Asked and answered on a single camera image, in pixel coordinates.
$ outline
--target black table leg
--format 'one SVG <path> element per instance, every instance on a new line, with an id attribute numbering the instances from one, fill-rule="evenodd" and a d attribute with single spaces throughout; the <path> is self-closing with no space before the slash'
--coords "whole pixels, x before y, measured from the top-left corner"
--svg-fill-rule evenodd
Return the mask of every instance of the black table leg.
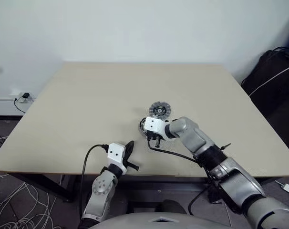
<path id="1" fill-rule="evenodd" d="M 10 175 L 64 201 L 73 201 L 73 193 L 71 191 L 66 190 L 42 174 L 10 173 Z"/>

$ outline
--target white wall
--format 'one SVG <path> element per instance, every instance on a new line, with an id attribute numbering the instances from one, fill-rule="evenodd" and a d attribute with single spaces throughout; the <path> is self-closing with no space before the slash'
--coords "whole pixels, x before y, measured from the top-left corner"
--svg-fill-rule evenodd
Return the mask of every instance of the white wall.
<path id="1" fill-rule="evenodd" d="M 222 63 L 240 82 L 288 37 L 289 0 L 0 0 L 0 99 L 62 61 Z"/>

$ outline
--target beige tabletop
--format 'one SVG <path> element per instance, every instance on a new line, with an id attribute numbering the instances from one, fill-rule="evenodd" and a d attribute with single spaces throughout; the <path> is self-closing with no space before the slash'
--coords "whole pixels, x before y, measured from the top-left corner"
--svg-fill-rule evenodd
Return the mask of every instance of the beige tabletop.
<path id="1" fill-rule="evenodd" d="M 186 116 L 251 175 L 289 176 L 289 150 L 235 79 L 217 64 L 65 63 L 0 149 L 0 171 L 80 174 L 95 144 L 134 140 L 130 175 L 204 177 L 185 159 L 148 149 L 138 125 L 156 101 Z M 161 148 L 191 156 L 176 139 Z M 86 173 L 107 154 L 95 149 Z"/>

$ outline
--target gray carpet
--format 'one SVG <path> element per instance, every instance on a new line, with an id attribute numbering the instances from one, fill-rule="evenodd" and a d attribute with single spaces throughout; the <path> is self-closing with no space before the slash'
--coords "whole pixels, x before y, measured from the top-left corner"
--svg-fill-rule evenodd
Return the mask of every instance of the gray carpet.
<path id="1" fill-rule="evenodd" d="M 0 121 L 0 135 L 7 136 L 10 134 L 12 129 L 18 121 Z M 52 180 L 59 182 L 59 175 L 48 176 Z M 289 177 L 281 178 L 278 180 L 281 183 L 289 184 Z M 18 185 L 22 182 L 12 176 L 0 177 L 0 202 L 11 193 Z M 289 206 L 289 193 L 283 191 L 279 185 L 275 182 L 265 184 L 263 186 L 266 193 Z M 33 195 L 35 191 L 30 187 L 30 191 Z M 122 191 L 118 190 L 113 198 L 111 204 L 110 217 L 123 214 L 124 208 L 127 201 L 148 201 L 148 202 L 161 202 L 164 199 L 172 199 L 178 201 L 187 211 L 189 202 L 194 198 L 198 192 L 193 191 L 158 191 L 158 190 L 130 190 Z M 39 201 L 43 204 L 47 204 L 47 193 L 38 189 Z M 54 197 L 49 195 L 49 207 L 53 203 Z M 0 216 L 0 225 L 3 225 L 10 221 L 16 221 L 26 215 L 34 206 L 35 200 L 30 196 L 28 190 L 24 188 L 17 195 L 15 195 L 9 204 L 7 204 L 2 211 Z M 38 204 L 29 218 L 33 218 L 33 222 L 36 224 L 41 219 L 39 214 L 43 214 L 45 207 Z M 151 209 L 137 209 L 137 211 L 152 211 Z M 209 204 L 206 194 L 202 195 L 193 205 L 192 211 L 195 216 L 214 220 L 223 224 L 228 225 L 228 218 L 225 211 L 224 204 Z M 246 219 L 242 215 L 236 215 L 229 210 L 232 226 L 237 229 L 249 229 Z M 72 203 L 62 202 L 57 199 L 52 212 L 50 214 L 53 220 L 53 227 L 60 226 L 62 229 L 75 229 L 79 223 L 78 215 L 78 199 Z M 39 224 L 37 228 L 42 228 L 46 217 Z M 46 224 L 46 229 L 52 229 L 51 221 L 49 220 Z"/>

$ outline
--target gear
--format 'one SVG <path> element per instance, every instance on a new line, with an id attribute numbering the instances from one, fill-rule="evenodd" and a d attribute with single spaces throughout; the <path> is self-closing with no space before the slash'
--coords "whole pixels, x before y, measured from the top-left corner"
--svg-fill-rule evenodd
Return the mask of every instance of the gear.
<path id="1" fill-rule="evenodd" d="M 149 114 L 161 120 L 166 120 L 171 114 L 171 107 L 166 102 L 155 102 L 149 108 Z"/>

